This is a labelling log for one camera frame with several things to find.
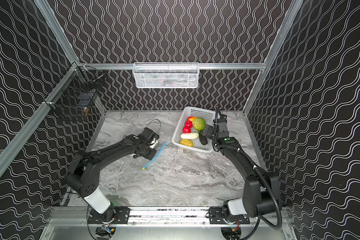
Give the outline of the green toy cabbage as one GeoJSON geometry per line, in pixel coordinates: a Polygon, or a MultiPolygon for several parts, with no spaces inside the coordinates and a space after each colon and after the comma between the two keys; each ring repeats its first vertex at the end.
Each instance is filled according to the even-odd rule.
{"type": "Polygon", "coordinates": [[[203,118],[195,118],[193,120],[193,128],[197,131],[203,131],[207,123],[203,118]]]}

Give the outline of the clear zip bag blue zipper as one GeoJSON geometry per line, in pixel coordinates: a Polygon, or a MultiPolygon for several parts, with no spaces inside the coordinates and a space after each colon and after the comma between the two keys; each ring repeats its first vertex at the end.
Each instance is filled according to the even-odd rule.
{"type": "Polygon", "coordinates": [[[159,151],[156,153],[156,155],[153,157],[152,160],[150,160],[143,168],[142,171],[145,171],[149,165],[151,165],[161,154],[161,152],[164,150],[168,142],[164,142],[159,151]]]}

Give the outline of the red toy apple with stem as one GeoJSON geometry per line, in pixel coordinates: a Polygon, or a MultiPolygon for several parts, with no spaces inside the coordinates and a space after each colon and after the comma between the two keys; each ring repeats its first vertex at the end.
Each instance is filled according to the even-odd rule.
{"type": "Polygon", "coordinates": [[[187,127],[187,128],[192,128],[193,127],[193,122],[192,121],[186,121],[185,122],[185,127],[187,127]]]}

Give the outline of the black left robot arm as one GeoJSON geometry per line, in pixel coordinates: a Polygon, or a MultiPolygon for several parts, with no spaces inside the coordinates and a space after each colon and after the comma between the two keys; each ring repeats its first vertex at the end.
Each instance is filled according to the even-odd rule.
{"type": "Polygon", "coordinates": [[[111,163],[132,155],[151,161],[157,154],[160,136],[149,128],[139,135],[125,136],[120,142],[92,152],[78,153],[79,159],[69,164],[65,183],[76,191],[99,215],[110,215],[113,204],[99,187],[101,170],[111,163]]]}

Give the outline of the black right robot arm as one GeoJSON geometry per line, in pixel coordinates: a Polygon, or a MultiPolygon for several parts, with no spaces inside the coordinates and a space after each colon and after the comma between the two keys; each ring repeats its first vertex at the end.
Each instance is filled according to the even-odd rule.
{"type": "Polygon", "coordinates": [[[239,141],[230,136],[227,116],[216,110],[213,124],[207,125],[203,136],[212,141],[213,150],[230,160],[244,179],[241,202],[227,202],[231,215],[242,215],[242,210],[249,217],[264,219],[275,213],[282,219],[282,203],[279,179],[274,173],[268,173],[256,164],[244,151],[239,141]]]}

